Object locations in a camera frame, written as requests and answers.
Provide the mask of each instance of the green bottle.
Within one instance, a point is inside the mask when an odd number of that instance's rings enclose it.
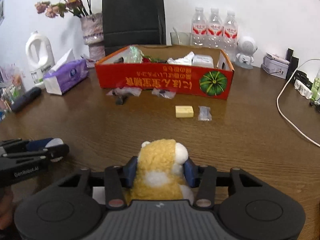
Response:
[[[312,97],[311,99],[314,101],[316,100],[316,97],[318,95],[318,91],[319,91],[319,87],[320,87],[320,69],[318,71],[317,76],[315,77],[315,80],[312,84],[312,88],[311,88],[311,92],[312,92]]]

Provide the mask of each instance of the plastic water bottle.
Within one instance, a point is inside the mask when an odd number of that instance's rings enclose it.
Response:
[[[31,33],[26,44],[26,55],[35,86],[44,89],[43,76],[55,65],[49,39],[37,31]]]
[[[315,77],[315,80],[314,80],[314,82],[312,84],[312,88],[311,88],[311,92],[312,92],[311,99],[312,100],[316,100],[317,99],[319,89],[320,89],[320,68],[319,68],[317,76]]]
[[[207,38],[207,19],[202,7],[196,7],[196,13],[192,18],[191,45],[204,46]]]
[[[219,17],[219,9],[211,8],[211,15],[208,20],[208,47],[222,48],[223,25]]]
[[[238,37],[238,24],[234,11],[227,11],[227,18],[223,25],[224,51],[233,62],[236,59],[236,44]]]

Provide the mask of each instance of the yellow sponge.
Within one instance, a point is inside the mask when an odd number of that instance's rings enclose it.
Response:
[[[192,106],[176,106],[176,118],[192,118]]]

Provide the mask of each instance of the white tissue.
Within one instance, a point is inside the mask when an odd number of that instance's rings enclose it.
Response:
[[[63,55],[61,59],[58,60],[56,65],[54,65],[49,70],[49,73],[52,74],[53,72],[56,72],[62,65],[73,60],[75,60],[75,56],[73,55],[73,50],[69,49],[68,52],[65,55]]]
[[[168,62],[168,64],[173,64],[173,65],[191,66],[192,59],[194,56],[195,56],[195,54],[193,52],[190,52],[188,55],[186,55],[185,57],[182,57],[182,58],[178,58],[178,59],[169,58],[167,62]]]

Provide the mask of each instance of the red cardboard box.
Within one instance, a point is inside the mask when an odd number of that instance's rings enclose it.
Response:
[[[164,89],[177,93],[227,99],[234,69],[220,49],[192,46],[136,45],[144,55],[167,60],[194,54],[209,55],[215,68],[170,65],[164,63],[113,63],[130,51],[120,49],[96,63],[102,88],[139,87]]]

